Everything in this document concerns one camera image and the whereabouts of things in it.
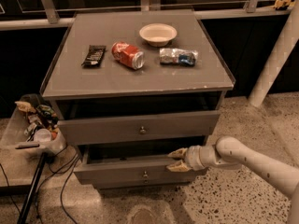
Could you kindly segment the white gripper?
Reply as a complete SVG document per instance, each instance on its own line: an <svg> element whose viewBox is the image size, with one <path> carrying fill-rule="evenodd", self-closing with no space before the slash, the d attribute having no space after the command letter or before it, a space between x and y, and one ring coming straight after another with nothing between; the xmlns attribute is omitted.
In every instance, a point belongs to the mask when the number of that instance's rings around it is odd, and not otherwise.
<svg viewBox="0 0 299 224"><path fill-rule="evenodd" d="M169 158L183 159L185 157L184 160L186 163L183 160L179 160L167 165L166 168L170 172L176 173L188 172L191 169L194 171L206 169L205 165L201 162L200 159L200 150L200 146L191 146L188 149L186 147L183 147L172 151L168 154Z"/></svg>

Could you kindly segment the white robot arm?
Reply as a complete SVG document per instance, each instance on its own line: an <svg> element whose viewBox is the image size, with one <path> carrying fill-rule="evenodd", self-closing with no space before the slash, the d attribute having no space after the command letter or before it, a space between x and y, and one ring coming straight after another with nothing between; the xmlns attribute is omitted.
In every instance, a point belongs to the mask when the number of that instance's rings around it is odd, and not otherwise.
<svg viewBox="0 0 299 224"><path fill-rule="evenodd" d="M183 147L168 157L176 160L166 166L170 172L246 166L291 200L287 224L299 224L298 168L254 151L231 136L219 138L215 145Z"/></svg>

